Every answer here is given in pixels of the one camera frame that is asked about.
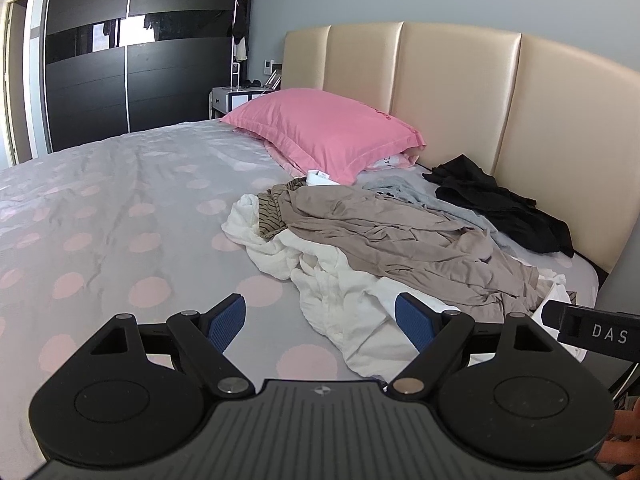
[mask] headboard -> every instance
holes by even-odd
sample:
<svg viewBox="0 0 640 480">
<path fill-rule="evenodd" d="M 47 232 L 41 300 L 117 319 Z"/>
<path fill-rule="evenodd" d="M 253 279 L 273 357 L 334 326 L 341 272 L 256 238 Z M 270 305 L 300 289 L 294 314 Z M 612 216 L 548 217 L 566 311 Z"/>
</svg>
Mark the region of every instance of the headboard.
<svg viewBox="0 0 640 480">
<path fill-rule="evenodd" d="M 519 32 L 366 23 L 289 32 L 283 88 L 318 88 L 418 128 L 420 158 L 465 153 L 568 223 L 610 271 L 640 212 L 640 73 Z"/>
</svg>

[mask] black wardrobe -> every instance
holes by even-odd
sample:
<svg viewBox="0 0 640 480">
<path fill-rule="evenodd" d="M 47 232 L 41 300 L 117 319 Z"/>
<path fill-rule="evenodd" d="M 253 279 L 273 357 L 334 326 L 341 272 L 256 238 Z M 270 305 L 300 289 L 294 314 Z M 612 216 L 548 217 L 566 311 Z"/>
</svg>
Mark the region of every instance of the black wardrobe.
<svg viewBox="0 0 640 480">
<path fill-rule="evenodd" d="M 53 151 L 207 119 L 210 89 L 230 83 L 237 8 L 238 0 L 49 0 Z"/>
</svg>

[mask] finger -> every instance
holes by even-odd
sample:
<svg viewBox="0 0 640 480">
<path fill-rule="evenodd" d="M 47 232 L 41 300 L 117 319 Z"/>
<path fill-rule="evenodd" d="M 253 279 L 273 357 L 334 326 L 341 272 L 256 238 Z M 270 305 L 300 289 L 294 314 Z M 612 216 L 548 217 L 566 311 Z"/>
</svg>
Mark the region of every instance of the finger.
<svg viewBox="0 0 640 480">
<path fill-rule="evenodd" d="M 606 441 L 598 455 L 598 462 L 635 465 L 640 463 L 640 440 L 629 442 Z"/>
<path fill-rule="evenodd" d="M 636 402 L 632 412 L 616 412 L 609 433 L 640 436 L 640 402 Z"/>
<path fill-rule="evenodd" d="M 618 480 L 640 480 L 640 465 L 618 476 Z"/>
</svg>

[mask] polka dot bed sheet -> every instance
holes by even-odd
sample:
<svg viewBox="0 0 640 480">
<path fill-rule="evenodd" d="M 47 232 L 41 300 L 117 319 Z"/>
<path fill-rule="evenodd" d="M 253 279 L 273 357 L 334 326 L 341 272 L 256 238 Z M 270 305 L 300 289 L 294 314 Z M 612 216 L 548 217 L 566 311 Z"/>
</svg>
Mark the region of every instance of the polka dot bed sheet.
<svg viewBox="0 0 640 480">
<path fill-rule="evenodd" d="M 256 388 L 265 378 L 356 378 L 306 321 L 295 286 L 261 274 L 220 228 L 241 195 L 287 180 L 260 140 L 218 121 L 0 172 L 0 478 L 25 478 L 44 461 L 31 397 L 119 312 L 163 322 L 239 292 L 246 324 L 225 355 Z"/>
</svg>

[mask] striped fabric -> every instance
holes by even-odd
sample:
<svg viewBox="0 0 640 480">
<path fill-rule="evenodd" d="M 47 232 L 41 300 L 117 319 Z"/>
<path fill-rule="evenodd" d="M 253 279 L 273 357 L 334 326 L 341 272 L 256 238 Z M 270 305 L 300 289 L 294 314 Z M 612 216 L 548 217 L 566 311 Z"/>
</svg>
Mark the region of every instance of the striped fabric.
<svg viewBox="0 0 640 480">
<path fill-rule="evenodd" d="M 277 184 L 264 193 L 258 193 L 258 234 L 270 240 L 287 226 L 280 215 L 278 197 L 285 191 L 294 191 L 306 185 L 305 177 L 294 178 L 286 184 Z"/>
</svg>

